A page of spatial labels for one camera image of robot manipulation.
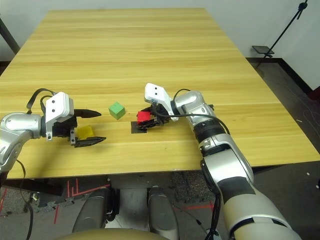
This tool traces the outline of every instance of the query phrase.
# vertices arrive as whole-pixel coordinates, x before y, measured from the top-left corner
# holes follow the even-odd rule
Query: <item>dark floor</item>
[[[263,72],[264,81],[320,152],[319,103],[310,100],[277,63],[263,63],[259,69]],[[121,189],[120,202],[122,207],[120,207],[120,214],[116,220],[109,223],[107,227],[146,230],[147,188],[159,185],[166,188],[175,207],[180,239],[203,240],[205,237],[203,229],[206,230],[211,221],[212,212],[210,202],[207,201],[210,194],[201,188],[199,188],[201,190],[197,190],[197,185],[203,184],[201,174],[184,172],[183,175],[185,181],[176,180],[177,178],[173,177],[171,173],[109,176],[112,186]],[[319,178],[320,161],[297,163],[256,173],[255,186],[274,202],[303,240],[318,240],[320,236]],[[176,191],[176,189],[184,189],[185,191]],[[208,198],[203,201],[200,196]],[[15,240],[23,239],[26,236],[29,215],[21,213],[23,202],[21,200],[20,203],[17,203],[17,201],[19,201],[18,195],[4,199],[6,211],[13,213],[6,218],[0,218],[0,239]],[[74,204],[61,205],[57,221],[54,224],[56,211],[52,207],[55,207],[57,203],[50,202],[46,210],[35,213],[31,239],[52,240],[70,233],[83,203],[83,198],[80,198],[75,200]],[[202,228],[196,223],[195,218],[201,221]],[[223,224],[223,212],[220,214],[218,231],[223,240],[228,239]]]

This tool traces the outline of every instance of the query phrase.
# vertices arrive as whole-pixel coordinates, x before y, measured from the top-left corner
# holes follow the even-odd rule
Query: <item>wood grain tabletop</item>
[[[146,83],[173,97],[200,91],[255,166],[319,160],[283,105],[211,16],[201,8],[50,11],[0,77],[0,118],[26,112],[33,92],[65,92],[78,118],[102,143],[74,148],[66,138],[31,139],[19,160],[27,178],[200,169],[201,153],[186,119],[131,134],[131,121],[149,106]],[[119,102],[116,120],[108,107]],[[41,113],[39,98],[34,113]],[[9,178],[23,176],[15,164]]]

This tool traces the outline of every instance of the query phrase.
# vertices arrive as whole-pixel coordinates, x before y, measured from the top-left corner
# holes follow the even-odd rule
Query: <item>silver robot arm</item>
[[[250,164],[215,118],[202,94],[188,91],[173,101],[167,97],[159,99],[159,96],[166,96],[163,91],[162,87],[148,83],[145,100],[152,104],[165,101],[164,108],[171,107],[170,111],[175,115],[172,120],[188,114],[213,116],[187,118],[199,142],[203,156],[201,168],[207,185],[212,192],[221,195],[229,237],[236,240],[301,240],[272,201],[254,187]]]
[[[37,95],[42,92],[51,92],[52,96],[44,96],[40,101],[44,116],[32,114],[31,107]],[[49,97],[44,105],[42,100]],[[53,137],[69,138],[74,147],[85,147],[97,144],[105,137],[88,137],[78,140],[75,135],[77,117],[94,118],[101,116],[99,112],[88,109],[74,109],[74,102],[64,92],[55,93],[40,88],[32,95],[27,104],[28,112],[10,113],[0,122],[0,187],[7,178],[8,172],[16,162],[23,145],[30,139],[45,137],[52,141]]]

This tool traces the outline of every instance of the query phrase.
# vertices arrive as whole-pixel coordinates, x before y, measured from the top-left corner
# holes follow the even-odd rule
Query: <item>tripod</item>
[[[272,52],[272,49],[275,47],[275,45],[277,44],[277,42],[281,39],[281,37],[285,34],[285,32],[287,31],[287,29],[290,27],[290,25],[293,23],[293,21],[296,19],[299,19],[303,10],[307,8],[308,4],[307,4],[308,0],[305,0],[305,2],[301,2],[299,4],[298,7],[298,11],[296,12],[296,14],[293,16],[293,18],[291,19],[291,21],[289,22],[289,24],[285,27],[285,29],[283,30],[283,32],[280,34],[280,36],[277,38],[277,40],[275,40],[274,44],[272,45],[272,47],[264,54],[264,57],[261,59],[261,61],[258,63],[258,65],[254,68],[257,69],[260,64],[263,62],[263,59],[265,59],[267,56],[270,55],[270,53]]]

